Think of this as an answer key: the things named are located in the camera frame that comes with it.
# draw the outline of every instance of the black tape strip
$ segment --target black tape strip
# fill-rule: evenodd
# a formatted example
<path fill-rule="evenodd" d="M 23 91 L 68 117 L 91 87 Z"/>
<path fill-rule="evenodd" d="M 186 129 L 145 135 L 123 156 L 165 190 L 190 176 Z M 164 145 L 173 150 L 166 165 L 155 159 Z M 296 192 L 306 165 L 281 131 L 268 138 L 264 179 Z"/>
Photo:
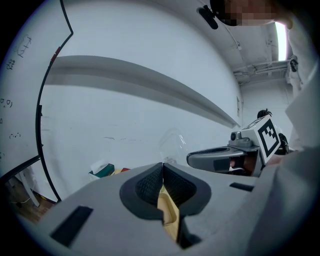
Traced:
<path fill-rule="evenodd" d="M 69 217 L 51 234 L 60 244 L 68 247 L 85 224 L 93 209 L 78 206 Z"/>
<path fill-rule="evenodd" d="M 248 191 L 248 192 L 252 192 L 252 190 L 255 188 L 254 186 L 241 184 L 241 183 L 237 183 L 237 182 L 232 183 L 230 185 L 230 187 L 238 189 L 238 190 Z"/>

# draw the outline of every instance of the green object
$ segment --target green object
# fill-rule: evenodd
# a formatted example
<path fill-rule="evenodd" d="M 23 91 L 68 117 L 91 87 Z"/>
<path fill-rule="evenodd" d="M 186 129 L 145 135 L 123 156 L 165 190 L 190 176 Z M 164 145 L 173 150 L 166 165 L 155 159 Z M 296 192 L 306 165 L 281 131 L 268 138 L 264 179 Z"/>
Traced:
<path fill-rule="evenodd" d="M 90 171 L 89 173 L 98 178 L 103 178 L 106 176 L 110 176 L 114 171 L 115 171 L 115 166 L 109 163 L 106 167 L 104 167 L 101 171 L 97 172 L 96 174 L 94 174 L 93 171 Z"/>

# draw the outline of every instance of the ceiling pipe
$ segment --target ceiling pipe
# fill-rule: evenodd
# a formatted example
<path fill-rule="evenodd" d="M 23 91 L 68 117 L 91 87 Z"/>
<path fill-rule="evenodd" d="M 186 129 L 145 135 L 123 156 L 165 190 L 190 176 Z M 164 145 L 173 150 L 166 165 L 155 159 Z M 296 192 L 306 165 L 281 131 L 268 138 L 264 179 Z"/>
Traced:
<path fill-rule="evenodd" d="M 244 87 L 244 86 L 248 86 L 248 85 L 253 85 L 253 84 L 260 84 L 260 83 L 263 83 L 263 82 L 270 82 L 270 81 L 283 81 L 285 80 L 284 78 L 274 78 L 274 79 L 262 79 L 262 80 L 254 80 L 254 81 L 251 81 L 251 82 L 241 82 L 239 83 L 240 87 Z"/>
<path fill-rule="evenodd" d="M 287 70 L 287 67 L 281 67 L 281 68 L 274 68 L 274 69 L 267 69 L 267 70 L 263 70 L 263 71 L 259 71 L 259 72 L 254 72 L 255 75 L 260 75 L 260 74 L 265 74 L 265 73 L 269 73 L 269 72 L 279 72 L 279 71 L 284 71 Z"/>
<path fill-rule="evenodd" d="M 229 28 L 228 28 L 225 24 L 223 24 L 223 25 L 224 25 L 226 31 L 228 31 L 228 33 L 229 33 L 230 36 L 232 37 L 232 39 L 233 39 L 233 41 L 234 41 L 234 43 L 235 43 L 235 45 L 236 45 L 236 48 L 237 48 L 238 51 L 239 51 L 240 57 L 241 57 L 241 59 L 242 59 L 242 63 L 245 64 L 244 68 L 246 69 L 246 72 L 249 73 L 249 69 L 248 69 L 248 66 L 247 66 L 247 62 L 246 62 L 243 54 L 241 53 L 242 47 L 241 47 L 240 43 L 239 43 L 239 42 L 235 39 L 235 37 L 232 35 L 232 33 L 230 32 Z"/>
<path fill-rule="evenodd" d="M 288 62 L 289 62 L 289 60 L 282 60 L 282 61 L 275 60 L 275 61 L 262 62 L 262 63 L 257 63 L 257 64 L 250 64 L 248 66 L 242 66 L 242 67 L 236 68 L 236 69 L 233 70 L 233 72 L 236 72 L 236 71 L 239 71 L 239 70 L 242 70 L 242 69 L 251 68 L 251 67 L 257 67 L 257 66 L 265 65 L 265 64 L 288 63 Z"/>

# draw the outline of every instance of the fluorescent light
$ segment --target fluorescent light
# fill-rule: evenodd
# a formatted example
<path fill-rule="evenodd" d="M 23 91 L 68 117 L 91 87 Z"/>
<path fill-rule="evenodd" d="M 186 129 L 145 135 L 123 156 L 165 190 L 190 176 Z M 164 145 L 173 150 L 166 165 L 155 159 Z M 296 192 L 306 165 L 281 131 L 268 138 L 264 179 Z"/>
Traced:
<path fill-rule="evenodd" d="M 285 61 L 287 59 L 287 34 L 286 26 L 276 22 L 276 33 L 278 35 L 278 49 L 279 49 L 279 61 Z"/>

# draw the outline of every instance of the ceiling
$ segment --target ceiling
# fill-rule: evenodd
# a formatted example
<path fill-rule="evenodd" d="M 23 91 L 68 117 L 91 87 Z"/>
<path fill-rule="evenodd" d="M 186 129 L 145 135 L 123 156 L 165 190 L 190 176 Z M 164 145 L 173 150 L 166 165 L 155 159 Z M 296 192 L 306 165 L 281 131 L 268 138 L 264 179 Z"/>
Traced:
<path fill-rule="evenodd" d="M 210 0 L 148 0 L 166 7 L 197 27 L 214 44 L 230 66 L 240 86 L 247 83 L 284 79 L 288 61 L 278 61 L 276 26 L 226 26 L 216 19 L 213 30 L 197 13 Z"/>

